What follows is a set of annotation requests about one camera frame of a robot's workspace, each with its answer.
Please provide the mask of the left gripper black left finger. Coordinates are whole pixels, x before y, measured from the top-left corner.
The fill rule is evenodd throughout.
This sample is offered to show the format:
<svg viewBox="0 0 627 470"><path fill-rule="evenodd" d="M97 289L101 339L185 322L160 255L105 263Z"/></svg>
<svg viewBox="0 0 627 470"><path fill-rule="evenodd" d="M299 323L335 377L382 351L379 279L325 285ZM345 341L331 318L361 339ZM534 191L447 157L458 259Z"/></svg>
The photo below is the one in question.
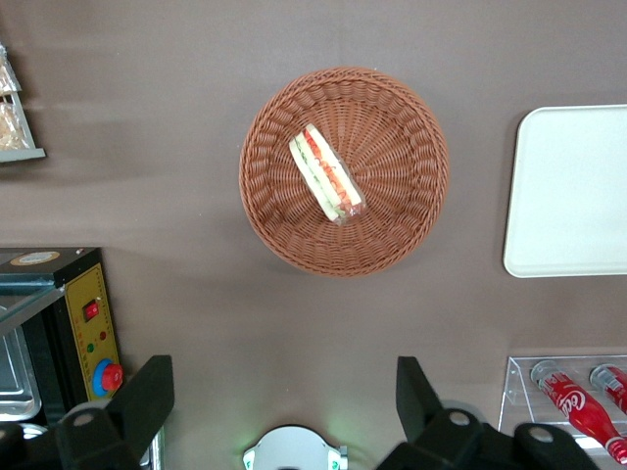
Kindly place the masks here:
<svg viewBox="0 0 627 470"><path fill-rule="evenodd" d="M106 404L84 403L56 428L64 469L138 469L174 406L172 358L152 356Z"/></svg>

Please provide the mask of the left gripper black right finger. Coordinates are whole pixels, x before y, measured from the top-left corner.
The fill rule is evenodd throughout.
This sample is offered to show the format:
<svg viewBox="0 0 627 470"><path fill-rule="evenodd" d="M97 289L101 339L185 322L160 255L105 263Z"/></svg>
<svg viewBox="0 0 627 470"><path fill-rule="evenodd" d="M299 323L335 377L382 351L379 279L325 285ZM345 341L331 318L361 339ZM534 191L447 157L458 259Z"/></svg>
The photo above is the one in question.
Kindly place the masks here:
<svg viewBox="0 0 627 470"><path fill-rule="evenodd" d="M513 469L512 440L459 407L446 407L418 360L397 360L396 407L406 439L380 469Z"/></svg>

